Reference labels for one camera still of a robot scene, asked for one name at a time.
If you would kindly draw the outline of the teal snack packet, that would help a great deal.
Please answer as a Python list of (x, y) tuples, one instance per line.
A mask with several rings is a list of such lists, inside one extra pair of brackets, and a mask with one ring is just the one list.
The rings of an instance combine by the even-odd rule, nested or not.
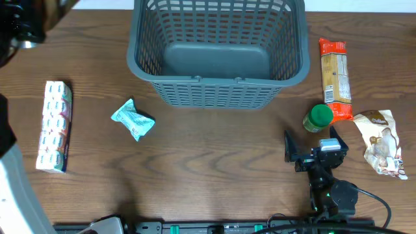
[(138, 142), (155, 124), (151, 118), (137, 112), (134, 101), (126, 101), (111, 117), (115, 122), (121, 122)]

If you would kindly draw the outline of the green lid jar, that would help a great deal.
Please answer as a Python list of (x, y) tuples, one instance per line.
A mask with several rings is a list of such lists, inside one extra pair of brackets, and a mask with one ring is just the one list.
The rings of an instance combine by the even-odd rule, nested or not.
[(331, 124), (333, 111), (324, 104), (315, 105), (304, 117), (303, 127), (311, 132), (318, 133)]

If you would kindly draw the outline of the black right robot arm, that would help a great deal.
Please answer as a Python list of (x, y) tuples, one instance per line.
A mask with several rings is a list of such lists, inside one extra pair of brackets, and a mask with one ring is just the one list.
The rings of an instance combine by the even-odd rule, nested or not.
[(296, 172), (305, 172), (309, 179), (311, 205), (319, 214), (328, 218), (354, 216), (358, 191), (353, 184), (339, 180), (332, 170), (342, 165), (349, 147), (338, 135), (334, 127), (330, 128), (330, 137), (318, 142), (309, 153), (298, 151), (294, 139), (288, 131), (285, 137), (285, 162), (294, 163)]

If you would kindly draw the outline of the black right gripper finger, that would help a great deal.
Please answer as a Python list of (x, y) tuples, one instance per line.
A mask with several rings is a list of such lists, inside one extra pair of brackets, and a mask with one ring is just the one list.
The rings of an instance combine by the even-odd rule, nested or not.
[(292, 163), (298, 160), (298, 150), (288, 131), (284, 132), (285, 137), (285, 162)]
[(337, 131), (335, 130), (334, 126), (330, 127), (330, 138), (336, 138), (339, 142), (341, 150), (347, 150), (347, 144), (344, 140), (338, 135)]

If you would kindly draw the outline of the white tissue multipack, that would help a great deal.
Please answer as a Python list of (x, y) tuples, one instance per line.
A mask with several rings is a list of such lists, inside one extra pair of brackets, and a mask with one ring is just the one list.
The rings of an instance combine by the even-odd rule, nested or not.
[(36, 169), (64, 173), (72, 127), (72, 91), (63, 81), (47, 81)]

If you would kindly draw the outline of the brown Nescafe Gold pouch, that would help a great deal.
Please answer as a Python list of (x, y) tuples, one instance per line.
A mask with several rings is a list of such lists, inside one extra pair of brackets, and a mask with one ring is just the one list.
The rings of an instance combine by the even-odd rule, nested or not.
[(40, 0), (44, 32), (50, 31), (79, 2), (79, 0)]

